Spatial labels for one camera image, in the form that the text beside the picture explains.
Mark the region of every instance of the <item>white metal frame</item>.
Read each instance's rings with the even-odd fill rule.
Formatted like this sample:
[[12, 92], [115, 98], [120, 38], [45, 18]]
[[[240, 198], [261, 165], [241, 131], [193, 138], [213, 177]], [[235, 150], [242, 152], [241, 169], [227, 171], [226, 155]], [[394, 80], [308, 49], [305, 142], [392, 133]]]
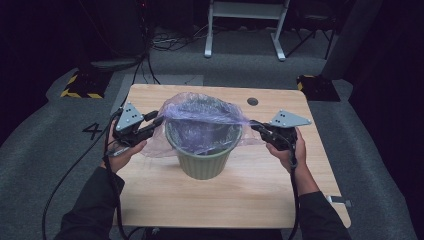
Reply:
[[214, 17], [235, 17], [235, 18], [255, 18], [255, 19], [275, 19], [278, 20], [277, 31], [271, 33], [277, 57], [280, 61], [286, 60], [283, 49], [279, 41], [281, 28], [286, 18], [290, 0], [284, 0], [282, 4], [260, 4], [260, 3], [240, 3], [240, 2], [220, 2], [210, 0], [208, 16], [208, 36], [206, 38], [205, 57], [212, 57], [213, 41], [213, 18]]

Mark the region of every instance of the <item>person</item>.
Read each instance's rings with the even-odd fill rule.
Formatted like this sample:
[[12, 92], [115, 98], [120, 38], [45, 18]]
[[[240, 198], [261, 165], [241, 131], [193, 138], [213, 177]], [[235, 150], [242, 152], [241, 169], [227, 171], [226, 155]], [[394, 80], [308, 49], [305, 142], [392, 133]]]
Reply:
[[[296, 128], [296, 132], [298, 140], [296, 142], [295, 156], [298, 160], [298, 166], [295, 170], [295, 180], [300, 202], [299, 223], [302, 238], [351, 239], [337, 212], [326, 200], [309, 171], [306, 164], [305, 141], [299, 129]], [[114, 141], [111, 133], [109, 133], [108, 140], [109, 142]], [[146, 143], [146, 141], [142, 141], [123, 154], [110, 157], [111, 169], [117, 179], [120, 192], [124, 187], [124, 180], [116, 173], [130, 161], [132, 155], [140, 152]], [[269, 143], [266, 144], [266, 147], [270, 154], [278, 158], [281, 165], [290, 173], [289, 151], [278, 151]], [[116, 206], [117, 201], [111, 184], [109, 184], [106, 166], [102, 162], [86, 182], [72, 210], [63, 216], [61, 229], [55, 240], [109, 239]], [[147, 239], [282, 239], [279, 229], [160, 228], [159, 231], [156, 230], [147, 229]]]

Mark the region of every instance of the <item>standing desk leg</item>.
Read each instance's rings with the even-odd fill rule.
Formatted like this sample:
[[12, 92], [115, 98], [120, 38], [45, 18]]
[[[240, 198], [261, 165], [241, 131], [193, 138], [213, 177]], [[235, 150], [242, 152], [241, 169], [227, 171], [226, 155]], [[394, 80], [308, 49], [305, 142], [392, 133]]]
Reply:
[[278, 20], [277, 31], [275, 33], [271, 33], [272, 43], [274, 43], [275, 51], [277, 52], [278, 60], [284, 61], [286, 60], [286, 56], [284, 55], [283, 49], [280, 44], [280, 34], [281, 29], [283, 28], [284, 19], [286, 18], [287, 9], [289, 7], [290, 0], [284, 1], [283, 8], [281, 10], [280, 19]]
[[212, 56], [212, 40], [213, 40], [213, 0], [209, 3], [209, 16], [208, 16], [208, 36], [206, 38], [205, 57], [210, 58]]

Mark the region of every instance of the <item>hand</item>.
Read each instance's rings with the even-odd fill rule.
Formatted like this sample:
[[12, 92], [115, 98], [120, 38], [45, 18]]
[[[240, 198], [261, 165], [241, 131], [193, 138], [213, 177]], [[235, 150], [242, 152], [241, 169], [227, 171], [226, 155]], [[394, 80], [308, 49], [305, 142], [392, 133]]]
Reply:
[[[115, 120], [112, 121], [112, 127], [110, 128], [109, 131], [109, 136], [108, 136], [108, 150], [112, 150], [114, 147], [116, 147], [116, 144], [114, 144], [115, 142], [115, 138], [112, 136], [113, 133], [113, 127], [115, 126]], [[116, 157], [109, 157], [109, 162], [110, 162], [110, 167], [112, 169], [112, 172], [117, 173], [121, 168], [125, 167], [125, 165], [127, 165], [127, 163], [130, 161], [131, 157], [136, 154], [139, 153], [141, 150], [143, 150], [144, 146], [146, 146], [147, 141], [141, 141], [139, 144], [137, 144], [136, 146], [129, 148], [128, 150], [126, 150], [125, 152], [121, 153], [120, 155], [116, 156]], [[102, 163], [100, 164], [100, 167], [102, 168], [106, 168], [105, 163], [102, 161]]]
[[[297, 141], [296, 141], [296, 159], [298, 167], [304, 167], [306, 166], [306, 146], [305, 146], [305, 140], [302, 138], [302, 134], [300, 133], [299, 129], [296, 127], [296, 133], [297, 133]], [[267, 143], [266, 147], [268, 148], [269, 153], [271, 155], [277, 157], [280, 159], [281, 165], [287, 170], [287, 172], [291, 172], [290, 167], [290, 151], [278, 151], [271, 143]]]

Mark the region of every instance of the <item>black and yellow hazard mat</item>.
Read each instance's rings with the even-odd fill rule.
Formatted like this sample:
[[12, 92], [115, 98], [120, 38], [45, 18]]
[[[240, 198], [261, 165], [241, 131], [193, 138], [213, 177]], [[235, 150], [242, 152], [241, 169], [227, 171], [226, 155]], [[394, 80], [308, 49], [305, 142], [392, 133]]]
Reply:
[[308, 101], [340, 102], [332, 81], [321, 75], [300, 75], [296, 82], [297, 88], [305, 94]]
[[95, 75], [75, 72], [69, 79], [61, 97], [104, 98], [113, 72], [96, 73]]

